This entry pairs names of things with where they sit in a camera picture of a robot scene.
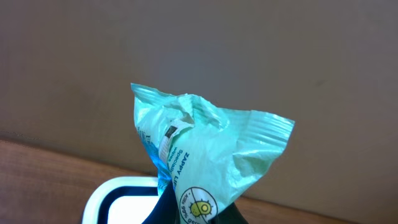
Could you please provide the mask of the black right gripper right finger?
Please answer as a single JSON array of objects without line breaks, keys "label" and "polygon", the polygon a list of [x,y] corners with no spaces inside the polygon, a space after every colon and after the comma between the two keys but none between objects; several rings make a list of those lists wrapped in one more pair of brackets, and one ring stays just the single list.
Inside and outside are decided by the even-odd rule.
[{"label": "black right gripper right finger", "polygon": [[233,202],[213,218],[213,224],[248,224]]}]

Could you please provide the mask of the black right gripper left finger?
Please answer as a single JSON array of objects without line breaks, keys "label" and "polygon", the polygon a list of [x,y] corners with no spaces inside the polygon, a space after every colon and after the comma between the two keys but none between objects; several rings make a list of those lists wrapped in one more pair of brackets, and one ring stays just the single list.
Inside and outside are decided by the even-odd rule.
[{"label": "black right gripper left finger", "polygon": [[171,182],[168,183],[154,209],[142,224],[176,224],[177,201]]}]

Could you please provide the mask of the mint wet wipes pack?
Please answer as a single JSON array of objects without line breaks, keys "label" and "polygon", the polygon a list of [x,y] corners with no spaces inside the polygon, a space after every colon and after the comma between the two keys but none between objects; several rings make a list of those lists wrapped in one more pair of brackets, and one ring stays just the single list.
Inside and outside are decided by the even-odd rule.
[{"label": "mint wet wipes pack", "polygon": [[201,96],[132,84],[134,125],[157,168],[158,193],[173,184],[177,223],[213,223],[284,152],[291,119],[219,108]]}]

